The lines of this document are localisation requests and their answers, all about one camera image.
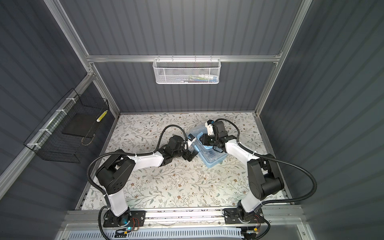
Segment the light blue plastic toolbox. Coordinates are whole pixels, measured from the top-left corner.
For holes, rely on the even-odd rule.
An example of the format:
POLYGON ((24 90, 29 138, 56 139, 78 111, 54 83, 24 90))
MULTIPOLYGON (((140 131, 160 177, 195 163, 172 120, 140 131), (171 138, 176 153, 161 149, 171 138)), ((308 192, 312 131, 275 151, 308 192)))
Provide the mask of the light blue plastic toolbox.
POLYGON ((189 134, 192 134, 196 137, 196 141, 189 146, 190 150, 198 151, 197 156, 203 161, 203 163, 208 168, 212 168, 217 164, 222 163, 226 157, 227 153, 222 152, 222 150, 213 148, 211 146, 204 146, 200 141, 199 137, 207 133, 207 129, 204 124, 197 125, 189 131, 189 134))

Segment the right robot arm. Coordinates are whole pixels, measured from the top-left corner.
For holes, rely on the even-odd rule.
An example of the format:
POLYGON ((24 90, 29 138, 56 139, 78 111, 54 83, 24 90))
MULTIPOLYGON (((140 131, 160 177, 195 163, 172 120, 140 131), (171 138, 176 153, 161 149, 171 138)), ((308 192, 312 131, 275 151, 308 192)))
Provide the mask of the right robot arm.
POLYGON ((205 123, 207 133, 200 137, 205 146, 218 148, 237 158, 247 167, 250 191, 241 199, 237 206, 237 216, 243 223, 249 222, 254 213, 259 211, 262 201, 275 195, 285 187, 281 171, 273 155, 261 155, 240 142, 240 130, 237 135, 229 135, 224 122, 233 124, 226 119, 209 120, 205 123))

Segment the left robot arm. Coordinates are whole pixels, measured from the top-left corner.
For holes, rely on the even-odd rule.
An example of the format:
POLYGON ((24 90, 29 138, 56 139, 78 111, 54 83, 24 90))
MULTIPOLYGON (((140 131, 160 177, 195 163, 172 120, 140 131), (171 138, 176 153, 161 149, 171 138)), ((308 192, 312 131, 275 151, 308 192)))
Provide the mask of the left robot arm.
POLYGON ((198 154, 190 147, 195 140, 196 138, 191 134, 187 136, 186 141, 180 136, 172 136, 167 144, 148 155, 128 156, 122 150, 111 155, 96 171, 96 178, 101 185, 109 209, 104 217, 104 226, 130 229, 137 226, 138 220, 132 217, 123 190, 131 173, 149 167, 163 167, 180 157, 189 162, 192 161, 198 154))

